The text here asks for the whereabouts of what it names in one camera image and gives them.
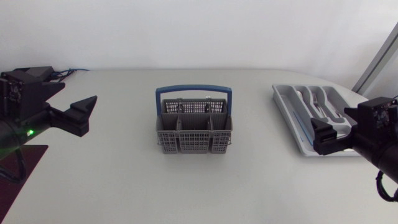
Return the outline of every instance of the cutlery tray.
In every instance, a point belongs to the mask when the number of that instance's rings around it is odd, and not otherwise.
[[[356,122],[344,113],[350,107],[331,86],[273,85],[274,100],[282,112],[293,137],[304,156],[320,156],[313,149],[314,131],[310,118],[320,119],[345,136]],[[328,156],[358,156],[352,149]]]

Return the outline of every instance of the cutlery basket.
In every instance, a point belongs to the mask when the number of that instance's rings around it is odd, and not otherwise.
[[[206,90],[227,93],[225,99],[164,99],[162,93]],[[231,144],[232,90],[214,85],[175,85],[156,89],[157,140],[164,154],[222,154]]]

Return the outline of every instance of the cable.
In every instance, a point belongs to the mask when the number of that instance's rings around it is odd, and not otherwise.
[[[66,79],[66,77],[70,76],[73,72],[75,72],[77,70],[89,71],[88,69],[84,69],[84,68],[69,68],[64,71],[53,72],[51,74],[50,80],[58,80],[58,82],[62,82],[64,79]]]
[[[0,166],[0,177],[3,177],[14,184],[20,184],[26,179],[26,165],[21,150],[17,149],[15,153],[17,154],[18,159],[19,177],[16,177],[11,171],[5,169],[3,166]]]
[[[376,177],[377,192],[379,193],[380,197],[382,197],[384,200],[386,200],[388,202],[398,202],[398,189],[393,197],[391,197],[384,189],[383,183],[381,182],[381,180],[383,178],[383,174],[384,174],[383,172],[379,171],[379,173]]]

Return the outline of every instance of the white table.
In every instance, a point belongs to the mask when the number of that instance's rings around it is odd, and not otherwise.
[[[78,72],[49,103],[98,95],[83,138],[52,128],[29,144],[50,147],[3,223],[393,223],[397,204],[376,192],[362,157],[303,157],[272,99],[273,83],[334,86],[275,70]],[[164,155],[155,131],[155,89],[211,84],[233,89],[226,154]],[[203,92],[183,96],[203,98]],[[205,93],[216,97],[222,93]],[[180,93],[167,93],[176,98]],[[397,187],[386,180],[387,189]]]

